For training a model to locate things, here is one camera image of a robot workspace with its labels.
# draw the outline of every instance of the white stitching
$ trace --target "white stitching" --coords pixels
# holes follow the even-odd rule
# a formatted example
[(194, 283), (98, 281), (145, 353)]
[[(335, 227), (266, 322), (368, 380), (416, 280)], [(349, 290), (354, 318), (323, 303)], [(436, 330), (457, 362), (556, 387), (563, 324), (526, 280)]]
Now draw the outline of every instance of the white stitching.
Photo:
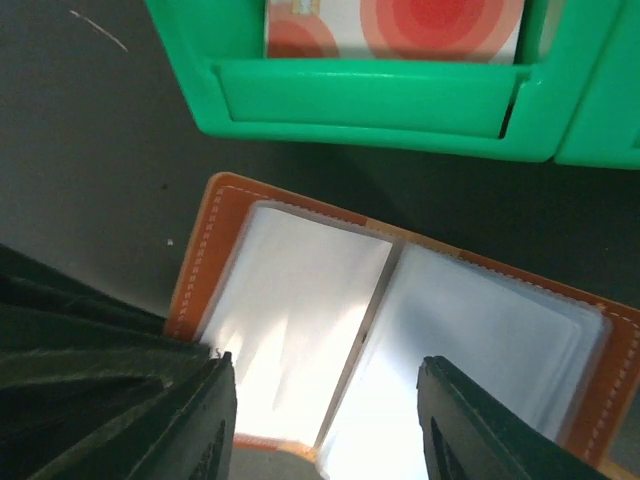
[(222, 203), (222, 196), (224, 195), (224, 189), (230, 188), (232, 190), (238, 190), (240, 192), (251, 194), (255, 197), (260, 198), (269, 198), (266, 195), (262, 195), (260, 193), (251, 192), (249, 190), (245, 190), (244, 188), (234, 187), (232, 185), (224, 185), (220, 187), (216, 191), (216, 197), (213, 199), (213, 207), (211, 208), (211, 212), (209, 213), (209, 218), (207, 219), (207, 224), (204, 227), (205, 233), (201, 237), (201, 241), (198, 244), (198, 250), (196, 251), (196, 258), (193, 262), (193, 267), (191, 269), (191, 275), (189, 276), (189, 281), (187, 283), (187, 288), (185, 289), (185, 293), (182, 295), (182, 304), (180, 314), (176, 319), (175, 331), (173, 332), (173, 336), (177, 337), (180, 335), (180, 329), (184, 324), (184, 319), (187, 316), (187, 310), (189, 309), (189, 302), (191, 300), (191, 291), (194, 288), (194, 284), (196, 279), (198, 278), (198, 272), (200, 271), (200, 264), (202, 263), (202, 258), (207, 250), (207, 243), (210, 237), (210, 231), (213, 229), (213, 225), (216, 222), (216, 218), (218, 217), (218, 211), (220, 210), (220, 204)]
[[(225, 188), (230, 188), (232, 190), (237, 190), (239, 192), (248, 193), (250, 195), (253, 195), (253, 196), (256, 196), (256, 197), (260, 197), (260, 198), (264, 198), (264, 199), (267, 199), (267, 200), (274, 200), (273, 198), (270, 198), (270, 197), (268, 197), (266, 195), (263, 195), (261, 193), (253, 192), (251, 190), (247, 190), (247, 189), (240, 188), (240, 187), (235, 187), (233, 185), (224, 185), (224, 186), (220, 187), (218, 189), (218, 191), (216, 192), (217, 196), (213, 200), (213, 208), (211, 209), (211, 213), (209, 215), (209, 222), (205, 226), (205, 232), (210, 232), (213, 229), (213, 224), (216, 221), (217, 213), (218, 213), (218, 210), (219, 210), (219, 206), (220, 206), (220, 204), (222, 202), (222, 196), (224, 194), (224, 189)], [(310, 211), (310, 212), (313, 212), (313, 213), (316, 213), (316, 214), (323, 215), (325, 217), (329, 217), (329, 218), (333, 218), (335, 220), (339, 220), (342, 223), (348, 223), (348, 224), (351, 224), (351, 225), (355, 225), (355, 223), (353, 223), (353, 222), (348, 222), (348, 221), (345, 221), (344, 219), (333, 217), (331, 215), (321, 214), (319, 212), (315, 212), (315, 211), (307, 209), (307, 208), (294, 206), (294, 205), (291, 205), (291, 204), (289, 204), (287, 202), (279, 201), (279, 203), (282, 203), (282, 204), (285, 204), (285, 205), (289, 205), (289, 206), (292, 206), (292, 207), (295, 207), (295, 208), (302, 208), (303, 210), (306, 210), (306, 211)], [(384, 231), (378, 230), (376, 228), (367, 227), (367, 226), (365, 226), (365, 228), (367, 228), (369, 230), (377, 231), (377, 232), (380, 232), (380, 233), (384, 233), (386, 235), (390, 235), (390, 236), (392, 236), (394, 238), (399, 238), (397, 235), (394, 235), (394, 234), (389, 233), (389, 232), (384, 232)], [(189, 306), (189, 297), (191, 296), (190, 295), (190, 290), (193, 288), (193, 283), (196, 280), (196, 277), (197, 277), (197, 274), (198, 274), (198, 271), (199, 271), (199, 265), (202, 262), (202, 257), (204, 255), (204, 251), (206, 250), (208, 239), (209, 239), (209, 233), (205, 233), (202, 236), (202, 242), (199, 245), (200, 249), (196, 253), (196, 260), (194, 262), (194, 267), (193, 267), (193, 269), (191, 271), (191, 276), (189, 277), (189, 284), (187, 284), (187, 289), (185, 291), (185, 292), (188, 292), (189, 295), (187, 295), (187, 293), (185, 293), (184, 296), (183, 296), (183, 299), (184, 299), (184, 301), (182, 302), (182, 307), (183, 308), (182, 308), (182, 310), (180, 310), (180, 315), (178, 316), (178, 319), (177, 319), (177, 322), (176, 322), (176, 330), (174, 331), (174, 336), (177, 336), (179, 334), (180, 327), (181, 327), (182, 323), (184, 322), (184, 318), (186, 316), (187, 308)], [(459, 261), (463, 261), (463, 262), (469, 263), (471, 265), (475, 265), (477, 267), (483, 268), (485, 270), (489, 270), (491, 272), (494, 272), (497, 275), (503, 275), (503, 276), (509, 277), (512, 280), (515, 280), (517, 282), (522, 282), (522, 283), (525, 283), (525, 284), (527, 284), (527, 285), (529, 285), (531, 287), (534, 287), (534, 288), (537, 288), (537, 289), (540, 289), (540, 290), (544, 290), (548, 294), (551, 294), (551, 295), (554, 295), (554, 296), (559, 296), (559, 297), (562, 297), (562, 298), (564, 298), (566, 300), (569, 300), (569, 301), (575, 300), (575, 299), (566, 297), (565, 295), (562, 295), (560, 293), (551, 291), (548, 288), (545, 288), (545, 287), (543, 287), (541, 285), (538, 285), (538, 284), (523, 280), (521, 278), (516, 278), (513, 275), (510, 275), (508, 273), (499, 272), (497, 270), (494, 270), (493, 268), (489, 268), (489, 267), (486, 267), (484, 265), (478, 265), (477, 263), (471, 262), (471, 261), (469, 261), (467, 259), (456, 257), (455, 255), (452, 255), (450, 252), (440, 251), (440, 250), (435, 249), (432, 246), (428, 246), (428, 245), (422, 245), (422, 246), (424, 246), (426, 248), (429, 248), (430, 250), (438, 251), (438, 252), (443, 253), (445, 255), (449, 255), (450, 257), (456, 258)], [(591, 305), (591, 306), (596, 307), (596, 308), (598, 308), (598, 306), (600, 306), (600, 307), (602, 306), (602, 305), (599, 305), (599, 304), (593, 305), (593, 304), (590, 304), (589, 302), (584, 302), (584, 303), (587, 303), (588, 305)], [(638, 349), (638, 344), (639, 344), (639, 341), (640, 341), (640, 326), (638, 326), (633, 320), (631, 320), (630, 318), (627, 318), (627, 317), (625, 317), (625, 316), (623, 316), (623, 315), (621, 315), (619, 313), (616, 313), (616, 312), (610, 312), (609, 311), (609, 312), (606, 312), (606, 314), (605, 314), (605, 312), (603, 311), (602, 314), (605, 315), (605, 316), (607, 316), (606, 314), (612, 315), (612, 316), (621, 318), (622, 320), (624, 320), (627, 323), (630, 323), (631, 326), (634, 329), (634, 338), (630, 342), (630, 346), (629, 346), (629, 350), (627, 350), (626, 358), (623, 361), (622, 366), (621, 366), (620, 370), (618, 371), (618, 376), (616, 378), (616, 381), (614, 382), (614, 384), (612, 386), (612, 389), (609, 392), (609, 395), (607, 396), (608, 398), (605, 401), (605, 404), (604, 404), (604, 407), (602, 409), (602, 412), (600, 413), (600, 418), (598, 419), (598, 422), (596, 423), (595, 427), (593, 428), (593, 430), (591, 432), (591, 438), (589, 439), (589, 441), (587, 443), (587, 449), (585, 450), (585, 452), (583, 454), (583, 458), (585, 460), (589, 459), (589, 457), (591, 455), (591, 452), (595, 448), (596, 439), (600, 435), (600, 431), (602, 430), (602, 428), (604, 428), (604, 426), (606, 425), (606, 421), (610, 416), (610, 410), (613, 407), (613, 403), (614, 403), (613, 400), (618, 395), (618, 390), (622, 386), (622, 383), (624, 382), (624, 379), (627, 376), (627, 372), (628, 372), (629, 368), (631, 367), (631, 359), (633, 359), (633, 357), (635, 357), (635, 355), (637, 353), (637, 349)]]

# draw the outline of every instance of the orange leather edge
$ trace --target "orange leather edge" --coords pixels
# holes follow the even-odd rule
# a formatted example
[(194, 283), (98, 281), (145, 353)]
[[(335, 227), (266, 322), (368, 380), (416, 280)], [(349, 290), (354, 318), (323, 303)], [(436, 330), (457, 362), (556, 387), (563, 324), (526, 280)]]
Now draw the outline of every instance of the orange leather edge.
[(298, 442), (236, 434), (233, 437), (233, 446), (235, 448), (264, 450), (267, 452), (287, 452), (311, 463), (316, 463), (318, 460), (318, 451), (315, 448), (307, 447)]
[(260, 200), (276, 200), (356, 225), (366, 225), (598, 307), (611, 320), (612, 331), (565, 447), (594, 466), (604, 458), (640, 381), (640, 311), (239, 175), (221, 173), (207, 185), (171, 302), (165, 335), (193, 340), (251, 206)]

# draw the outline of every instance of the dark gray surface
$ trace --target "dark gray surface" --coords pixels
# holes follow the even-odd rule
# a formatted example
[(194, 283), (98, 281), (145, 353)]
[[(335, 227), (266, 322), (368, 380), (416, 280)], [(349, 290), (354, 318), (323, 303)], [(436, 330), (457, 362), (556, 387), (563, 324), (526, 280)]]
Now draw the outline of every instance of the dark gray surface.
[(286, 452), (236, 448), (229, 480), (322, 480), (313, 463)]
[(629, 407), (626, 421), (620, 427), (609, 457), (628, 470), (640, 475), (640, 393)]
[(640, 172), (209, 138), (140, 0), (4, 0), (0, 22), (0, 242), (110, 295), (166, 313), (231, 170), (640, 307)]

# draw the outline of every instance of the green plastic tray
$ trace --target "green plastic tray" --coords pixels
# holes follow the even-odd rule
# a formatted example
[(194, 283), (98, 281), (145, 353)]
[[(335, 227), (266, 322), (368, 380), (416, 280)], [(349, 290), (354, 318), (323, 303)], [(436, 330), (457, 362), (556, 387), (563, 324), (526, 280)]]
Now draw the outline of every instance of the green plastic tray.
[[(624, 0), (527, 3), (518, 64), (264, 58), (265, 0), (146, 0), (205, 133), (541, 162)], [(547, 7), (564, 6), (538, 61)]]
[(558, 163), (640, 168), (640, 0), (624, 3)]

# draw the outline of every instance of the scratch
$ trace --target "scratch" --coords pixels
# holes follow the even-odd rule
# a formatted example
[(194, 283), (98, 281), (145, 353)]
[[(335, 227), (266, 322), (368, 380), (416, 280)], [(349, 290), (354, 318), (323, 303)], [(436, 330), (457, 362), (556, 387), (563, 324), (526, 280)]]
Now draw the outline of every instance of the scratch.
[(122, 43), (120, 40), (118, 40), (116, 37), (114, 37), (113, 35), (111, 35), (109, 32), (107, 32), (104, 28), (102, 28), (100, 25), (98, 25), (96, 22), (94, 22), (93, 20), (91, 20), (90, 18), (85, 17), (84, 15), (79, 14), (78, 12), (76, 12), (75, 10), (69, 10), (69, 13), (71, 15), (73, 15), (76, 18), (79, 18), (80, 20), (84, 20), (85, 22), (87, 22), (89, 25), (91, 25), (97, 32), (105, 35), (107, 38), (109, 38), (110, 40), (112, 40), (113, 42), (115, 42), (121, 49), (123, 49), (125, 52), (129, 52), (129, 49), (127, 47), (124, 46), (124, 43)]

